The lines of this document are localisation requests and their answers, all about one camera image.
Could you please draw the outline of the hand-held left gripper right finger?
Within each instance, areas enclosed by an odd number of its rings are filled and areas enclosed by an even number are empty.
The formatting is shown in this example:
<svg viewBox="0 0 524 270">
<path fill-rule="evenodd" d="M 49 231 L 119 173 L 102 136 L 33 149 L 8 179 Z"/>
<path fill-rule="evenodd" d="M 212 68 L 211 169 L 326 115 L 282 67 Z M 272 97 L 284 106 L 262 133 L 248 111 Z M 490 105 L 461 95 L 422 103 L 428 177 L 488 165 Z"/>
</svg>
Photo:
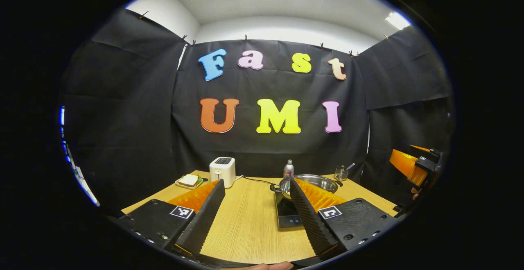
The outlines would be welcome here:
<svg viewBox="0 0 524 270">
<path fill-rule="evenodd" d="M 314 253 L 321 260 L 360 249 L 395 227 L 400 218 L 374 206 L 363 198 L 342 202 L 335 195 L 306 194 L 306 182 L 291 178 L 289 193 L 303 223 Z"/>
</svg>

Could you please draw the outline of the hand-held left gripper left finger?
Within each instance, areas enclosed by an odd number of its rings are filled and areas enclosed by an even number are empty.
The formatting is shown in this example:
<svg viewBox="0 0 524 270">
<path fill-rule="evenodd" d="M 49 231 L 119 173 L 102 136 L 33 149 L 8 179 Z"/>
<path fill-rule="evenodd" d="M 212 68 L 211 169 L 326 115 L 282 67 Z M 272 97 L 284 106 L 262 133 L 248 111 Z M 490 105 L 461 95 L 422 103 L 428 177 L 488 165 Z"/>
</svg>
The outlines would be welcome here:
<svg viewBox="0 0 524 270">
<path fill-rule="evenodd" d="M 120 217 L 119 225 L 160 250 L 195 258 L 224 197 L 224 180 L 212 181 L 169 202 L 151 199 Z"/>
</svg>

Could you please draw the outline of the black induction cooktop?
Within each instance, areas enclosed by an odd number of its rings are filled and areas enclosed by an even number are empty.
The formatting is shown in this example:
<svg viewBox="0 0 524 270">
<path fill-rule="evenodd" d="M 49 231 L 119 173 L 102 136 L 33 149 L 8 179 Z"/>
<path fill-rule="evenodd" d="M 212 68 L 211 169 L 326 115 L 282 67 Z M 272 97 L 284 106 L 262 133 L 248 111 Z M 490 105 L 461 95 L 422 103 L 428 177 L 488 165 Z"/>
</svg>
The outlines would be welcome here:
<svg viewBox="0 0 524 270">
<path fill-rule="evenodd" d="M 274 191 L 275 207 L 279 229 L 299 229 L 303 223 L 292 201 L 286 199 L 280 191 Z"/>
</svg>

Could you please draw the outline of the stainless steel pot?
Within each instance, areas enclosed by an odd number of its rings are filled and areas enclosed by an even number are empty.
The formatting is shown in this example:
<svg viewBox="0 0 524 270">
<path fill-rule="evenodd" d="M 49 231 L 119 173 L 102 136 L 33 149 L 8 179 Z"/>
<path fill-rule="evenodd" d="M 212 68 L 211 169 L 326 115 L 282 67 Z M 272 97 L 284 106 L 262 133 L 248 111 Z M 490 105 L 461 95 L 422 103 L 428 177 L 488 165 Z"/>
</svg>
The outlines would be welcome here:
<svg viewBox="0 0 524 270">
<path fill-rule="evenodd" d="M 343 183 L 341 181 L 329 179 L 321 175 L 303 174 L 294 175 L 292 178 L 295 178 L 296 181 L 302 180 L 304 182 L 307 182 L 308 184 L 312 184 L 333 194 L 337 192 L 339 187 L 343 186 Z M 290 179 L 291 178 L 283 178 L 279 184 L 270 184 L 269 188 L 271 191 L 275 193 L 279 192 L 288 204 L 293 205 L 293 201 L 290 195 Z"/>
</svg>

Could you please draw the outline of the pale green plate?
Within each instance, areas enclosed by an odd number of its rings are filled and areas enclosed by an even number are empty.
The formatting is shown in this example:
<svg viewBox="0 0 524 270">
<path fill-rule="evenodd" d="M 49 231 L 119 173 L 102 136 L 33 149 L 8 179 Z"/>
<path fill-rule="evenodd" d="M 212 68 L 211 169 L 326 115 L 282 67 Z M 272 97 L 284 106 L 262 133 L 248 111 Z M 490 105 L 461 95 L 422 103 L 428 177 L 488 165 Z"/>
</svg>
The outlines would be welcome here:
<svg viewBox="0 0 524 270">
<path fill-rule="evenodd" d="M 199 177 L 201 178 L 200 183 L 197 186 L 195 186 L 195 187 L 185 187 L 185 186 L 179 185 L 177 182 L 175 182 L 175 184 L 176 184 L 176 186 L 179 186 L 179 187 L 182 187 L 182 188 L 187 188 L 187 189 L 190 189 L 190 190 L 194 190 L 195 188 L 198 188 L 203 183 L 202 177 L 201 176 L 199 176 Z"/>
</svg>

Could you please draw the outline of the white toaster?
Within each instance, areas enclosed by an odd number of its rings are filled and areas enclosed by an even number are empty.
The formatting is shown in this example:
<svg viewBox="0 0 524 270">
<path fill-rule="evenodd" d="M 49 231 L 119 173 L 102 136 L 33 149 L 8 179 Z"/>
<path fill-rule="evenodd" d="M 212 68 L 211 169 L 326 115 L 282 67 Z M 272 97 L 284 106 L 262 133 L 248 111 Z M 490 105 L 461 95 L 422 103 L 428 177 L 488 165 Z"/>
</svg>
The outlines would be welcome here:
<svg viewBox="0 0 524 270">
<path fill-rule="evenodd" d="M 236 162 L 232 157 L 218 157 L 209 164 L 210 181 L 224 180 L 224 187 L 230 188 L 236 179 Z"/>
</svg>

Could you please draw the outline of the ceiling light panel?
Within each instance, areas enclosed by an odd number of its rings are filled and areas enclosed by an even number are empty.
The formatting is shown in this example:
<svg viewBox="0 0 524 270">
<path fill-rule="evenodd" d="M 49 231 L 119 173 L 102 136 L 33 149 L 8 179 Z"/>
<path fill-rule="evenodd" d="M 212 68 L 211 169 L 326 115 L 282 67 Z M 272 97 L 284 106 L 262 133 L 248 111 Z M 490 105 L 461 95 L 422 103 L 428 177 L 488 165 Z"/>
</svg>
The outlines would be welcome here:
<svg viewBox="0 0 524 270">
<path fill-rule="evenodd" d="M 385 21 L 398 30 L 402 30 L 411 25 L 402 14 L 399 14 L 396 11 L 389 13 L 388 16 L 386 16 Z"/>
</svg>

